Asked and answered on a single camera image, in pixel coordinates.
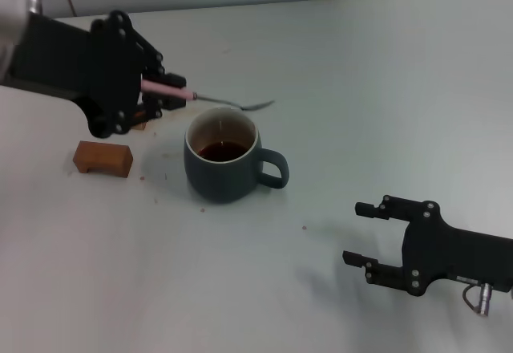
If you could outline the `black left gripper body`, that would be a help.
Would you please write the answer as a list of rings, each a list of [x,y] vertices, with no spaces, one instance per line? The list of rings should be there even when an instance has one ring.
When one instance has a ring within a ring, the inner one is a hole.
[[[135,125],[144,69],[131,22],[115,11],[90,30],[31,14],[10,62],[10,86],[65,99],[100,139]]]

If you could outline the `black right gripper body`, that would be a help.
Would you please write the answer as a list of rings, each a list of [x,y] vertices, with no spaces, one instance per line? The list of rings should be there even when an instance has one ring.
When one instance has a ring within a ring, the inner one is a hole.
[[[402,243],[406,291],[422,296],[439,279],[512,289],[512,240],[448,225],[438,204],[421,202],[406,211]]]

